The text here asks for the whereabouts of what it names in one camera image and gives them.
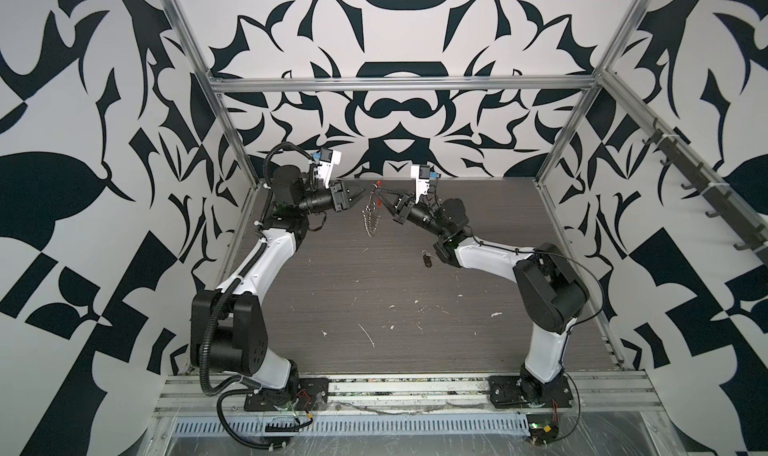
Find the small black key fob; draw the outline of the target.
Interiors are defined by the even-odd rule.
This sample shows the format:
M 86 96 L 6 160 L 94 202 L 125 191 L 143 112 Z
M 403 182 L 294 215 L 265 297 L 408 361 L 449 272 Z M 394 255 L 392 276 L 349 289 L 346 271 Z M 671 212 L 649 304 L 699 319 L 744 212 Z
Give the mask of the small black key fob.
M 433 266 L 432 257 L 431 257 L 431 254 L 428 251 L 424 250 L 422 252 L 422 260 L 423 260 L 424 265 L 427 268 L 431 268 Z

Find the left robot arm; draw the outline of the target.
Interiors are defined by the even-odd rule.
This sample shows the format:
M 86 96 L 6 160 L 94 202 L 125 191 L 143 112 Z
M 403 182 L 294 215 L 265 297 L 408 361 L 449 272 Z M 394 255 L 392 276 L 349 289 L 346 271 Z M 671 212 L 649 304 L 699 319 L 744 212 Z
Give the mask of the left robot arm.
M 262 304 L 283 266 L 313 232 L 312 215 L 343 212 L 367 193 L 360 184 L 325 181 L 293 165 L 278 168 L 257 192 L 256 243 L 234 272 L 191 304 L 190 358 L 202 392 L 215 396 L 233 384 L 292 394 L 293 361 L 270 347 Z

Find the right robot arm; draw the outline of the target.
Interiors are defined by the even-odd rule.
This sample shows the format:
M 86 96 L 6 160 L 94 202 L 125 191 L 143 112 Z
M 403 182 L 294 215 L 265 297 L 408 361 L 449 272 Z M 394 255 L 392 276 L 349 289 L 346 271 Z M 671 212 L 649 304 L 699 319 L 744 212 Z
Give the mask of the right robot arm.
M 488 273 L 517 286 L 532 321 L 529 350 L 515 387 L 500 389 L 491 402 L 497 407 L 548 404 L 566 378 L 567 344 L 590 299 L 576 270 L 579 263 L 553 244 L 521 248 L 475 236 L 458 198 L 439 200 L 385 188 L 374 189 L 373 195 L 395 222 L 410 222 L 435 235 L 433 249 L 443 263 Z

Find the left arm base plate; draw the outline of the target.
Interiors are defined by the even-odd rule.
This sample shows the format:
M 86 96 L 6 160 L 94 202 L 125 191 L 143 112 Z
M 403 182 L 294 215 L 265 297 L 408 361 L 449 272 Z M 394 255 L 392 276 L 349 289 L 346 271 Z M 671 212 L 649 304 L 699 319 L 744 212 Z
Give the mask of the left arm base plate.
M 246 412 L 268 412 L 292 410 L 312 412 L 327 406 L 329 393 L 328 378 L 290 379 L 284 389 L 263 389 L 245 399 Z

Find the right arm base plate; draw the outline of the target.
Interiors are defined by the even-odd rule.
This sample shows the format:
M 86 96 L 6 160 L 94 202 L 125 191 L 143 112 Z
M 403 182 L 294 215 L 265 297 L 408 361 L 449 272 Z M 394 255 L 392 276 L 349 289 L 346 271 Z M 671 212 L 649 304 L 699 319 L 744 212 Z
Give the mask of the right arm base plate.
M 490 376 L 489 400 L 497 409 L 570 408 L 574 399 L 566 376 L 561 373 L 542 383 L 533 376 Z

